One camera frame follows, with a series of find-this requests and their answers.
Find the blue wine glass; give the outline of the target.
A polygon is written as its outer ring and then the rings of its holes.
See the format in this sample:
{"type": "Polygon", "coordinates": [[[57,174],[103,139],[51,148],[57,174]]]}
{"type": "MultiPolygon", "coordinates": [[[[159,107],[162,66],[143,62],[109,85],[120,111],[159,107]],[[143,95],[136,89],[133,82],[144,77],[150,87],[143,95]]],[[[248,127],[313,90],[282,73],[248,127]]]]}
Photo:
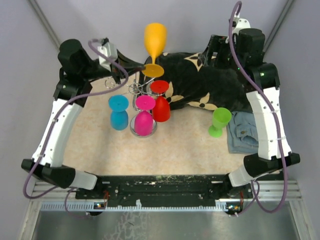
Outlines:
{"type": "Polygon", "coordinates": [[[118,94],[109,99],[108,105],[111,109],[110,124],[112,128],[117,131],[126,129],[129,124],[129,115],[127,113],[129,100],[124,95],[118,94]]]}

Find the orange wine glass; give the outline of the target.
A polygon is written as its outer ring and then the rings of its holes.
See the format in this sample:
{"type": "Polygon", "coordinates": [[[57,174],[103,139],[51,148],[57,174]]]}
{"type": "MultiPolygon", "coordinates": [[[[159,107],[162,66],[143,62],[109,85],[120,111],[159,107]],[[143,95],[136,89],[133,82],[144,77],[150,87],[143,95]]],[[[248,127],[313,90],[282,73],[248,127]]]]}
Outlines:
{"type": "Polygon", "coordinates": [[[148,24],[144,29],[144,47],[151,57],[151,63],[146,63],[142,73],[150,78],[161,77],[164,74],[162,66],[156,63],[166,46],[167,28],[158,22],[148,24]]]}

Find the green wine glass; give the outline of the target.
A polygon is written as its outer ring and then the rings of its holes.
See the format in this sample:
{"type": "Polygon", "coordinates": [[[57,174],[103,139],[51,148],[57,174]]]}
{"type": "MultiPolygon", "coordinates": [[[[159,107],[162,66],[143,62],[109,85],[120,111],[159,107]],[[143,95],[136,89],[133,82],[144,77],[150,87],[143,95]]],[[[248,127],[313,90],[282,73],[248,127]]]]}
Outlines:
{"type": "Polygon", "coordinates": [[[208,133],[211,137],[219,138],[223,134],[225,128],[232,118],[232,113],[224,107],[218,107],[213,111],[212,124],[208,128],[208,133]]]}

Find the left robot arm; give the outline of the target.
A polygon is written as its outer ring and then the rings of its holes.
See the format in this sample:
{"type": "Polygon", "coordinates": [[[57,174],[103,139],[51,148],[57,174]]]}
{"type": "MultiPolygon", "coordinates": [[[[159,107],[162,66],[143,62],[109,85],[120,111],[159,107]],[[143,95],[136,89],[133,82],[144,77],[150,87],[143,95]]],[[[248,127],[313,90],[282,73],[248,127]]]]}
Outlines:
{"type": "Polygon", "coordinates": [[[28,173],[25,186],[35,177],[62,189],[86,189],[95,199],[103,195],[104,186],[98,183],[96,175],[63,165],[66,144],[88,97],[94,96],[91,83],[113,77],[116,86],[111,90],[118,90],[124,86],[121,79],[127,81],[129,76],[144,69],[144,65],[125,57],[108,38],[90,40],[88,45],[98,54],[98,59],[91,59],[77,39],[68,39],[59,47],[61,68],[51,115],[35,153],[21,163],[28,173]]]}

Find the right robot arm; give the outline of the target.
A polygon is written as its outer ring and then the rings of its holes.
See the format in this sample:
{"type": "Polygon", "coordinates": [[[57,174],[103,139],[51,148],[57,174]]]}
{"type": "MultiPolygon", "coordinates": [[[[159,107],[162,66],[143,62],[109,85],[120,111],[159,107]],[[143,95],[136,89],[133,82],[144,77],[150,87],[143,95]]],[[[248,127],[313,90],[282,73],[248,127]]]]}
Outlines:
{"type": "Polygon", "coordinates": [[[276,66],[264,62],[265,35],[260,29],[244,28],[231,37],[212,35],[204,50],[204,64],[234,70],[244,86],[258,135],[258,152],[227,175],[223,192],[235,198],[241,186],[259,177],[300,163],[286,139],[280,109],[280,79],[276,66]]]}

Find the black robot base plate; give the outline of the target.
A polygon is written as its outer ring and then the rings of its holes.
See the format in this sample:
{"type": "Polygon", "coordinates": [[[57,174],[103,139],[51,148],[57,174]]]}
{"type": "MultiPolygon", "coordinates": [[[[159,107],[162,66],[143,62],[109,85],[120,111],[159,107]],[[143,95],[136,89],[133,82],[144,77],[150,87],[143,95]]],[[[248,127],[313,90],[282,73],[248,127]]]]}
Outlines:
{"type": "Polygon", "coordinates": [[[232,187],[226,175],[103,175],[94,189],[79,189],[77,200],[106,200],[109,207],[214,207],[220,199],[249,199],[249,184],[232,187]]]}

